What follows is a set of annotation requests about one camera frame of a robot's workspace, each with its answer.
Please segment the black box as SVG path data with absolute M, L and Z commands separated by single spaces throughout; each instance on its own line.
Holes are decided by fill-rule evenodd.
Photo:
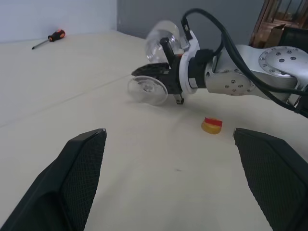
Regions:
M 285 27 L 279 45 L 296 47 L 308 53 L 308 30 Z

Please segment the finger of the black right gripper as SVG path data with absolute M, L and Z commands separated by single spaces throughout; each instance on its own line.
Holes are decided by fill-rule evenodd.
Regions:
M 131 75 L 134 77 L 137 76 L 149 76 L 155 77 L 169 72 L 168 63 L 155 63 L 155 64 L 146 64 L 142 67 L 134 70 Z
M 167 62 L 169 64 L 169 67 L 171 68 L 175 59 L 175 54 L 172 50 L 171 44 L 169 42 L 168 37 L 161 38 L 160 44 L 163 48 L 164 54 L 167 58 Z

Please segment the brown cardboard box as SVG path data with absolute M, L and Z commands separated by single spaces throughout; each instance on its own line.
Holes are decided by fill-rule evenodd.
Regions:
M 283 34 L 283 30 L 285 28 L 286 24 L 282 24 L 276 27 L 273 27 L 268 40 L 267 40 L 267 46 L 268 47 L 274 47 L 274 46 L 278 46 L 279 42 L 281 40 L 282 34 Z

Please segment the brown wooden shelf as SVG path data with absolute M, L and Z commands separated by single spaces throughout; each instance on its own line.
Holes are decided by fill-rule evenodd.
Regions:
M 308 0 L 264 0 L 249 45 L 268 47 L 272 28 L 282 24 L 308 30 Z

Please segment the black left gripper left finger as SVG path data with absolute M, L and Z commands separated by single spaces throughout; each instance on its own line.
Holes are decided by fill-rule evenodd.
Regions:
M 0 231 L 84 231 L 97 192 L 107 133 L 69 140 L 34 180 Z

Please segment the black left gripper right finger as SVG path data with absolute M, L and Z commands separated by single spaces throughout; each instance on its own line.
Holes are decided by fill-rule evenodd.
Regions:
M 245 177 L 273 231 L 308 231 L 308 163 L 284 140 L 236 128 Z

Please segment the orange black screwdriver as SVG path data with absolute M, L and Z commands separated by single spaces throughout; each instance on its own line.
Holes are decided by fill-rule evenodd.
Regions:
M 34 50 L 34 49 L 38 48 L 39 46 L 41 46 L 41 45 L 43 45 L 43 44 L 45 44 L 45 43 L 48 43 L 48 42 L 55 42 L 55 41 L 57 41 L 57 40 L 61 40 L 61 39 L 63 39 L 64 37 L 65 37 L 65 31 L 62 30 L 62 29 L 57 30 L 57 31 L 55 31 L 53 34 L 49 35 L 48 38 L 47 38 L 45 41 L 43 41 L 43 42 L 41 42 L 41 43 L 39 43 L 39 44 L 33 46 L 33 47 L 31 48 L 31 50 Z

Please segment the small yellow red cap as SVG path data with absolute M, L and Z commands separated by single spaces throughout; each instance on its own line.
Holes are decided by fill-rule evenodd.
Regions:
M 209 134 L 216 135 L 221 132 L 222 124 L 221 120 L 206 117 L 201 124 L 201 128 Z

